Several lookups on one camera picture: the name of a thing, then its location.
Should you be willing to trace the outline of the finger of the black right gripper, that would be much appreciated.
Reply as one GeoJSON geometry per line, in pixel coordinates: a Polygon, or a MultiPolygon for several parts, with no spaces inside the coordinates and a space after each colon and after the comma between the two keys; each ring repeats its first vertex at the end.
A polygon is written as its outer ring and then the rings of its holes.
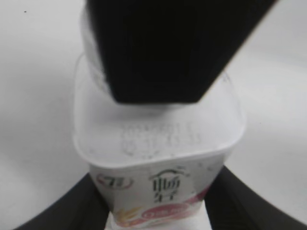
{"type": "Polygon", "coordinates": [[[88,0],[111,95],[121,104],[198,102],[273,0],[88,0]]]}

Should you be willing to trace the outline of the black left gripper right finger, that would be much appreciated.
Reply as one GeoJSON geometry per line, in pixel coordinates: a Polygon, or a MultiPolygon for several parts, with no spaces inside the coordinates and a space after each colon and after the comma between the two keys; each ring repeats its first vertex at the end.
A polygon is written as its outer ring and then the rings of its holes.
{"type": "Polygon", "coordinates": [[[205,196],[214,230],[305,230],[307,225],[271,205],[223,167],[205,196]]]}

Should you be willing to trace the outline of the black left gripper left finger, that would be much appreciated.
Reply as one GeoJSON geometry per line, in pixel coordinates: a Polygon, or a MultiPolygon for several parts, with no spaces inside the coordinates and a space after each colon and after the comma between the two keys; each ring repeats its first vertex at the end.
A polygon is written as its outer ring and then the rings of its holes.
{"type": "Polygon", "coordinates": [[[109,208],[89,174],[18,230],[104,230],[109,208]]]}

